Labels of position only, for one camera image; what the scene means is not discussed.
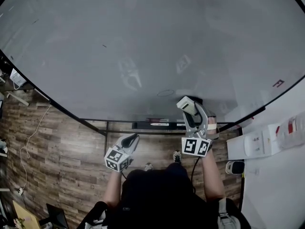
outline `sneaker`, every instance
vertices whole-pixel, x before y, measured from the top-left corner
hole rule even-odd
[[[175,163],[179,163],[181,164],[181,152],[179,150],[176,150],[174,153],[173,153],[173,161]]]
[[[145,171],[153,170],[153,165],[151,163],[147,163],[144,168]]]

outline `person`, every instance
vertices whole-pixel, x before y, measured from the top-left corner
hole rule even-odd
[[[122,174],[113,171],[103,201],[96,203],[78,229],[89,229],[97,221],[108,229],[219,228],[219,201],[225,198],[225,191],[212,149],[201,158],[206,202],[193,192],[181,160],[181,152],[176,150],[173,163],[165,170],[154,170],[151,163],[144,170],[133,170],[123,183],[122,195]],[[251,228],[230,199],[226,199],[226,212],[239,220],[240,228]]]

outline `floor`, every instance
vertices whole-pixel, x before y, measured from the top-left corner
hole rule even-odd
[[[28,182],[23,196],[16,189],[25,184],[25,173],[20,163],[20,148],[35,132],[45,111],[50,106],[46,99],[35,91],[16,91],[28,107],[10,97],[5,99],[3,116],[0,120],[0,137],[8,141],[8,158],[0,158],[1,187],[11,189],[1,198],[11,209],[12,200],[26,207],[39,219],[47,217],[46,203],[64,209],[70,228],[76,228],[94,204],[101,200],[109,178],[110,170],[104,166],[105,138],[51,107],[37,133],[31,138],[26,158],[22,158],[28,172]],[[104,122],[92,122],[101,128]],[[131,130],[129,123],[109,123],[114,130]],[[237,132],[221,133],[215,141],[213,151],[224,181],[226,194],[237,205],[240,200],[241,177],[228,175],[224,168],[227,156],[226,140],[236,137]],[[112,146],[120,134],[109,134],[107,147]],[[141,135],[134,153],[134,161],[124,172],[143,168],[151,162],[156,169],[167,167],[172,162],[172,153],[180,149],[180,135]],[[191,175],[196,157],[183,156],[182,164]],[[194,186],[197,194],[204,198],[203,176],[200,165],[194,172]]]

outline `white device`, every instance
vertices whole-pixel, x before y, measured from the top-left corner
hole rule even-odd
[[[23,189],[22,189],[22,188],[19,188],[19,189],[18,189],[18,193],[19,193],[20,196],[22,196],[22,194],[23,194]]]
[[[182,109],[184,112],[189,113],[190,115],[195,116],[197,114],[195,102],[187,96],[185,96],[177,103],[177,107]]]
[[[15,70],[13,69],[10,74],[10,79],[16,84],[18,87],[21,87],[26,83],[26,80]]]
[[[225,172],[229,175],[240,175],[244,172],[244,161],[228,161]]]

